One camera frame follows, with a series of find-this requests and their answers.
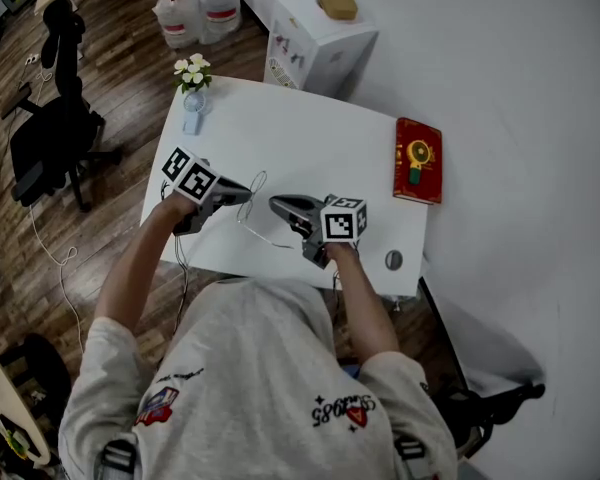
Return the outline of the black office chair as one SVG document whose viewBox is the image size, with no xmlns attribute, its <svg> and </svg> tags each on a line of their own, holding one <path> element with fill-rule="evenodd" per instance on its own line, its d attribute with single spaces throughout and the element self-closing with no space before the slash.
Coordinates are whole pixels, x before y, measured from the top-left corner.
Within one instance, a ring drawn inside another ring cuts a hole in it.
<svg viewBox="0 0 600 480">
<path fill-rule="evenodd" d="M 43 12 L 48 37 L 41 51 L 42 67 L 54 69 L 59 96 L 40 106 L 30 100 L 28 83 L 5 105 L 1 118 L 22 109 L 30 117 L 10 140 L 10 155 L 15 176 L 11 195 L 24 207 L 44 195 L 53 195 L 67 182 L 72 186 L 79 209 L 88 212 L 78 179 L 82 163 L 122 159 L 119 148 L 95 151 L 96 137 L 105 125 L 101 115 L 83 98 L 83 83 L 78 76 L 78 46 L 85 32 L 83 19 L 70 0 L 54 0 Z"/>
</svg>

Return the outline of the tan box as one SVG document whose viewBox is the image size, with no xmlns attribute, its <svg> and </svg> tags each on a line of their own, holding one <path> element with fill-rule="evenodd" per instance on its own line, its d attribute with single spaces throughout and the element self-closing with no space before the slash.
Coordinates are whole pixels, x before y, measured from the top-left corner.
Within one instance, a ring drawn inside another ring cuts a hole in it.
<svg viewBox="0 0 600 480">
<path fill-rule="evenodd" d="M 355 0 L 316 0 L 324 13 L 333 20 L 353 21 L 357 17 L 358 6 Z"/>
</svg>

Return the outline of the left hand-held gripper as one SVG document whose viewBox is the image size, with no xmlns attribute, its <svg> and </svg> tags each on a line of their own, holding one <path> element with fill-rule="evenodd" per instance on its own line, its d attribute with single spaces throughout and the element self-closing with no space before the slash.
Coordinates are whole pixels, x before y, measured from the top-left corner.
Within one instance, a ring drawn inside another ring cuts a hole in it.
<svg viewBox="0 0 600 480">
<path fill-rule="evenodd" d="M 194 211 L 185 215 L 174 227 L 174 235 L 200 232 L 219 201 L 222 206 L 239 206 L 247 203 L 252 196 L 248 187 L 222 177 L 183 146 L 173 149 L 161 171 L 173 192 L 196 205 Z"/>
</svg>

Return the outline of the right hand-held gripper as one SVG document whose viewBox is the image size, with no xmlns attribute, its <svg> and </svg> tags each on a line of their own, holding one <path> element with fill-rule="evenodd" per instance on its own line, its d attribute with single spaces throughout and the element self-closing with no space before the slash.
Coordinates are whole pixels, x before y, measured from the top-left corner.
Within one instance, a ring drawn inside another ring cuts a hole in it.
<svg viewBox="0 0 600 480">
<path fill-rule="evenodd" d="M 364 199 L 330 195 L 322 201 L 312 196 L 280 194 L 270 197 L 269 205 L 302 236 L 303 257 L 321 269 L 329 262 L 327 243 L 356 245 L 368 225 Z"/>
</svg>

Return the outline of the person's left forearm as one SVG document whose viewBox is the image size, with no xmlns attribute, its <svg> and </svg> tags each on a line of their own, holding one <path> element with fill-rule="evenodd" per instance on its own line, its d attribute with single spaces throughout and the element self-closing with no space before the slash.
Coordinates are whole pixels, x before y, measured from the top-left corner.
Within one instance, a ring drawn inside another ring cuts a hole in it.
<svg viewBox="0 0 600 480">
<path fill-rule="evenodd" d="M 175 226 L 197 205 L 173 192 L 156 205 L 109 272 L 95 318 L 112 319 L 133 331 L 144 311 L 161 254 Z"/>
</svg>

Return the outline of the white flowers in pot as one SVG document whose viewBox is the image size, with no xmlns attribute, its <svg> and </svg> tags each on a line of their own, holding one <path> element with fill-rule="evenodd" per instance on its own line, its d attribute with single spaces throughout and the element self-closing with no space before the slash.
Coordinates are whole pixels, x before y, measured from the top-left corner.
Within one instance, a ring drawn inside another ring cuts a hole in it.
<svg viewBox="0 0 600 480">
<path fill-rule="evenodd" d="M 198 92 L 208 88 L 212 82 L 211 64 L 201 53 L 177 60 L 173 66 L 173 75 L 182 93 Z"/>
</svg>

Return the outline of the white water dispenser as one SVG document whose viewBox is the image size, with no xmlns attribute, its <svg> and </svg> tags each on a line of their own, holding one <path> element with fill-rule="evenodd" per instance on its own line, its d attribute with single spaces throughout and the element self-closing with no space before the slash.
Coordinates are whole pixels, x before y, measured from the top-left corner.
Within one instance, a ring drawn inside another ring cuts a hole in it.
<svg viewBox="0 0 600 480">
<path fill-rule="evenodd" d="M 318 0 L 274 0 L 263 81 L 334 97 L 376 35 L 371 21 L 334 20 Z"/>
</svg>

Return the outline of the yellow green handheld fan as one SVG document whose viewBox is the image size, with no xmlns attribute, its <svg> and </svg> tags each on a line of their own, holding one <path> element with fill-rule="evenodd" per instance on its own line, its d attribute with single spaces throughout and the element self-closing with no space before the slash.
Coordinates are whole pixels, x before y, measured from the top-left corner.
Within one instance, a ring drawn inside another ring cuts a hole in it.
<svg viewBox="0 0 600 480">
<path fill-rule="evenodd" d="M 425 141 L 415 140 L 407 146 L 407 158 L 409 163 L 408 182 L 411 185 L 419 185 L 423 174 L 433 171 L 434 150 Z"/>
</svg>

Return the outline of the person's right forearm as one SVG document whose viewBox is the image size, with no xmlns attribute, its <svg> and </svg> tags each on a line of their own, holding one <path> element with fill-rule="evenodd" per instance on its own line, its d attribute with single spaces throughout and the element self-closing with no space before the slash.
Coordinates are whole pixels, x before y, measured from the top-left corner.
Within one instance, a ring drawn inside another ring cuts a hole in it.
<svg viewBox="0 0 600 480">
<path fill-rule="evenodd" d="M 326 251 L 338 269 L 352 348 L 360 363 L 381 353 L 399 352 L 395 328 L 356 250 L 346 243 L 328 243 Z"/>
</svg>

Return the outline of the light blue handheld fan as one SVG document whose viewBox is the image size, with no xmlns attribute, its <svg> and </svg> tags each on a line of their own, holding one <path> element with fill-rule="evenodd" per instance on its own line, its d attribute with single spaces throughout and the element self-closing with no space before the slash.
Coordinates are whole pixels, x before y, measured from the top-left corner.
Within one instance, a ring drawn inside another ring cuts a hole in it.
<svg viewBox="0 0 600 480">
<path fill-rule="evenodd" d="M 199 133 L 206 110 L 206 96 L 201 91 L 189 91 L 183 101 L 184 118 L 182 131 L 186 135 Z"/>
</svg>

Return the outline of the clear-framed eyeglasses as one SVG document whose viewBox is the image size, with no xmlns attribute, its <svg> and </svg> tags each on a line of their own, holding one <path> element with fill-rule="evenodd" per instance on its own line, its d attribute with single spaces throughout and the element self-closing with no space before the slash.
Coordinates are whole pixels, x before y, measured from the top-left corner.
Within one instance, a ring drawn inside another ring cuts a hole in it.
<svg viewBox="0 0 600 480">
<path fill-rule="evenodd" d="M 258 233 L 257 231 L 255 231 L 248 225 L 248 218 L 254 207 L 255 197 L 258 194 L 258 192 L 263 188 L 266 181 L 267 181 L 267 172 L 265 170 L 261 170 L 260 172 L 258 172 L 255 175 L 255 177 L 253 178 L 253 180 L 249 186 L 249 191 L 250 191 L 251 195 L 249 196 L 248 200 L 245 203 L 242 203 L 240 205 L 240 207 L 237 211 L 237 214 L 236 214 L 236 221 L 239 225 L 241 225 L 249 233 L 251 233 L 253 236 L 258 238 L 259 240 L 263 241 L 264 243 L 266 243 L 272 247 L 278 248 L 278 249 L 293 250 L 294 249 L 293 246 L 275 243 L 275 242 L 271 241 L 269 238 L 261 235 L 260 233 Z"/>
</svg>

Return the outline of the red hardcover book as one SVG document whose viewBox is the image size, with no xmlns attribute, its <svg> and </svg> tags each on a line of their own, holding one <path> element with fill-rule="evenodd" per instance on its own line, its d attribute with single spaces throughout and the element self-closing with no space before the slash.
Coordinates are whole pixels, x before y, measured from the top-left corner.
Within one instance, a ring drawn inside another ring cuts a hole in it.
<svg viewBox="0 0 600 480">
<path fill-rule="evenodd" d="M 433 148 L 435 155 L 433 171 L 429 174 L 424 173 L 419 185 L 411 185 L 408 182 L 407 146 L 415 140 L 425 141 Z M 428 205 L 440 204 L 442 202 L 442 186 L 443 151 L 441 132 L 418 121 L 406 117 L 399 118 L 396 121 L 393 196 Z"/>
</svg>

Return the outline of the person's grey printed shirt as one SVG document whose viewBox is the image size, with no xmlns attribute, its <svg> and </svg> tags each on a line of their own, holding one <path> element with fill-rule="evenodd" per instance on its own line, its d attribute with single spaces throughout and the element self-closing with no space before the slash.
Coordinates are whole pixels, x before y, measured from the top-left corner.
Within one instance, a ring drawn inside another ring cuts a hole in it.
<svg viewBox="0 0 600 480">
<path fill-rule="evenodd" d="M 207 286 L 158 368 L 118 322 L 95 319 L 59 431 L 70 480 L 95 480 L 127 435 L 142 480 L 456 480 L 453 437 L 399 352 L 339 365 L 321 295 L 299 282 Z M 426 457 L 403 462 L 394 441 Z"/>
</svg>

